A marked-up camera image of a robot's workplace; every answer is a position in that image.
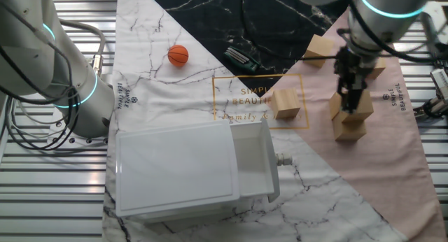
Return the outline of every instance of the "wooden block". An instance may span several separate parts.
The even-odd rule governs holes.
[[[333,94],[333,96],[331,97],[331,99],[330,99],[330,116],[331,116],[331,120],[334,119],[336,117],[336,114],[340,111],[340,109],[341,109],[341,100],[342,100],[342,97],[337,92],[335,92]]]
[[[294,118],[300,110],[300,101],[295,88],[275,90],[272,93],[271,107],[274,119]]]
[[[373,113],[373,103],[370,97],[370,92],[364,90],[359,99],[356,112],[349,114],[346,112],[340,112],[342,122],[353,122],[367,119]]]
[[[385,68],[386,68],[386,61],[384,60],[384,58],[380,57],[378,59],[377,65],[375,66],[375,68],[373,68],[373,71],[365,78],[374,80],[378,78],[379,74],[381,74],[381,72],[383,72]]]
[[[340,113],[332,122],[336,141],[357,141],[367,133],[364,121],[342,122]]]
[[[311,39],[311,42],[308,45],[304,57],[329,56],[334,44],[335,42],[333,42],[328,38],[313,35],[313,38]],[[304,63],[312,64],[316,67],[322,68],[323,64],[325,63],[325,59],[305,60]]]

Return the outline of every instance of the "orange basketball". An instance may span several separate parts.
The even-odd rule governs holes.
[[[182,45],[175,45],[169,49],[168,59],[173,65],[182,67],[188,61],[188,51]]]

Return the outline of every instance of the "metal table surface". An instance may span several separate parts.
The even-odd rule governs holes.
[[[111,75],[115,52],[117,0],[54,0],[58,15],[100,28],[106,36],[103,74]],[[441,1],[448,6],[448,0]],[[65,28],[81,52],[90,58],[99,39],[90,33]],[[399,43],[398,50],[423,43],[425,36],[416,22]],[[415,54],[424,56],[422,48]],[[401,61],[413,106],[435,96],[429,73],[432,66]],[[52,106],[27,106],[33,116],[51,121]],[[17,112],[18,124],[36,134],[48,133],[42,126]],[[426,160],[445,220],[448,220],[448,125],[446,119],[419,124]],[[74,155],[39,153],[8,140],[0,164],[1,241],[101,241],[102,207],[106,171],[106,146]]]

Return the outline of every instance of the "black cable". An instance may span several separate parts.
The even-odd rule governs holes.
[[[8,5],[6,5],[2,0],[0,0],[0,6],[2,6],[3,8],[5,8],[11,15],[13,15],[14,17],[16,17],[23,25],[25,25],[26,27],[28,27],[34,34],[35,36],[38,37],[39,40],[43,41],[43,39],[38,36],[36,33],[39,32],[38,29],[34,28],[28,21],[26,21],[21,15],[19,15],[17,12],[15,12],[12,8],[10,8]],[[69,69],[69,86],[68,88],[73,86],[73,77],[72,77],[72,72],[71,72],[71,65],[70,65],[70,61],[69,58],[55,45],[53,45],[50,41],[46,40],[43,41],[44,43],[47,43],[55,52],[57,52],[61,57],[63,57],[65,59],[65,61],[67,62],[67,67]],[[33,87],[37,92],[41,93],[43,91],[41,91],[37,86],[35,86],[32,81],[30,81],[25,74],[23,74],[23,72],[21,72],[21,70],[17,67],[17,65],[15,65],[15,63],[10,59],[10,57],[6,54],[6,52],[3,50],[3,53],[1,54],[5,60],[11,65],[11,67],[19,74],[19,76],[31,87]],[[31,100],[31,99],[25,99],[23,97],[19,97],[16,94],[13,94],[11,91],[7,90],[5,87],[0,86],[0,91],[2,91],[3,93],[7,94],[10,97],[13,97],[14,99],[17,99],[21,102],[27,102],[30,104],[36,104],[36,105],[46,105],[46,104],[52,104],[55,103],[56,101],[62,99],[63,97],[57,98],[57,99],[49,99],[49,100]],[[42,93],[42,95],[50,97],[50,98],[54,98],[53,96],[49,96],[49,94],[46,94],[45,92]]]
[[[294,61],[300,61],[300,60],[302,60],[302,61],[307,61],[307,60],[334,59],[334,58],[336,58],[336,56],[320,56],[320,57],[285,57],[285,56],[282,56],[282,55],[280,55],[280,54],[278,54],[278,53],[276,53],[276,52],[273,52],[272,50],[266,48],[265,46],[259,45],[259,44],[256,43],[255,40],[253,39],[253,37],[252,37],[251,33],[249,32],[249,29],[248,29],[248,27],[247,27],[247,24],[246,24],[246,18],[245,18],[245,16],[244,16],[244,1],[245,1],[245,0],[241,0],[241,6],[240,6],[240,12],[239,12],[240,20],[241,20],[241,23],[242,23],[242,25],[243,25],[243,31],[244,31],[244,33],[247,35],[247,38],[248,38],[247,40],[249,40],[249,41],[252,43],[252,45],[255,46],[259,51],[261,51],[261,52],[263,52],[263,53],[266,53],[266,54],[269,54],[269,55],[274,56],[274,57],[278,57],[278,58],[281,58],[281,59],[287,59],[287,60],[294,60]]]
[[[77,123],[77,121],[78,121],[78,110],[79,110],[78,102],[79,102],[79,101],[80,101],[80,100],[79,100],[79,95],[77,95],[77,96],[75,96],[75,97],[69,99],[69,103],[70,103],[70,104],[71,104],[71,103],[74,103],[74,104],[75,104],[75,109],[76,109],[76,112],[75,112],[75,119],[74,119],[74,121],[73,121],[73,125],[72,125],[71,128],[70,128],[69,133],[66,135],[66,137],[64,138],[64,140],[62,140],[62,142],[61,142],[60,144],[58,144],[57,146],[55,146],[55,147],[50,148],[52,145],[56,144],[56,143],[63,137],[63,135],[65,134],[65,131],[68,129],[69,125],[71,124],[71,112],[72,112],[72,107],[73,107],[73,106],[70,106],[70,107],[69,107],[69,113],[68,113],[68,118],[67,118],[66,127],[63,129],[63,131],[61,132],[61,134],[60,134],[57,138],[54,138],[53,141],[52,141],[50,144],[48,144],[48,145],[46,145],[46,146],[43,146],[43,147],[38,147],[37,145],[34,145],[31,141],[29,141],[27,138],[25,138],[24,135],[23,135],[20,131],[17,130],[17,133],[19,134],[20,137],[22,137],[22,140],[23,140],[24,142],[28,143],[31,147],[26,146],[26,145],[23,145],[23,144],[22,144],[19,140],[17,140],[16,137],[14,136],[14,134],[13,134],[13,132],[12,132],[12,129],[11,129],[11,126],[9,125],[9,120],[7,120],[7,119],[5,119],[5,121],[6,121],[6,128],[8,129],[8,132],[9,132],[9,134],[11,135],[11,138],[13,139],[13,141],[16,142],[19,146],[21,146],[21,147],[23,147],[23,148],[26,148],[26,149],[29,149],[29,150],[41,150],[41,151],[51,151],[51,150],[55,150],[55,149],[59,148],[62,144],[64,144],[65,141],[67,141],[67,139],[70,137],[71,133],[73,132],[73,129],[74,129],[75,126],[76,126],[76,123]],[[9,111],[9,109],[11,108],[11,105],[12,105],[12,98],[8,98],[8,101],[7,101],[7,110],[8,110],[8,111]],[[14,124],[17,125],[17,123],[15,122],[15,118],[14,118],[14,117],[12,117],[11,120],[13,121]]]
[[[21,77],[21,79],[23,79],[23,81],[26,82],[26,84],[28,84],[31,88],[36,90],[39,94],[42,94],[43,96],[49,97],[51,99],[62,99],[62,98],[65,97],[65,95],[66,95],[66,93],[67,93],[67,91],[69,90],[70,87],[67,87],[66,89],[64,89],[64,91],[61,93],[61,95],[59,97],[54,97],[54,95],[50,95],[50,94],[44,92],[43,90],[41,90],[41,88],[37,87],[37,85],[35,85],[22,72],[22,70],[20,70],[20,68],[17,66],[17,64],[15,64],[15,62],[8,56],[8,54],[4,50],[3,46],[1,46],[1,45],[0,45],[0,55],[5,59],[5,61],[9,64],[9,66],[11,66],[11,68]]]
[[[355,16],[356,20],[358,20],[359,25],[361,28],[363,28],[364,32],[374,41],[381,49],[389,52],[394,57],[398,57],[407,61],[416,62],[416,63],[428,63],[428,62],[434,62],[436,59],[434,58],[427,58],[427,57],[413,57],[406,55],[402,52],[398,52],[394,50],[393,48],[389,47],[385,42],[383,42],[381,39],[379,39],[375,33],[368,27],[368,25],[365,23],[363,17],[359,13],[358,9],[356,8],[356,4],[353,0],[347,0],[351,9],[351,12]]]

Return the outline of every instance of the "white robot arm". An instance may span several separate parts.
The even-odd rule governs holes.
[[[312,5],[336,0],[301,0]],[[431,62],[400,54],[387,46],[398,41],[424,9],[428,0],[348,0],[350,6],[347,46],[337,54],[335,73],[339,74],[338,92],[342,96],[342,110],[353,113],[362,91],[367,87],[365,77],[377,63],[383,50],[392,55],[416,62]]]
[[[95,74],[67,36],[53,1],[0,0],[0,17],[2,89],[15,95],[33,94],[40,90],[48,101],[60,98],[54,101],[54,105],[67,115],[69,108],[75,105],[69,103],[68,94],[62,97],[61,93],[67,86],[72,86],[79,94],[79,112],[76,126],[69,127],[84,137],[107,135],[114,105],[113,89]],[[18,71],[37,89],[25,82]]]

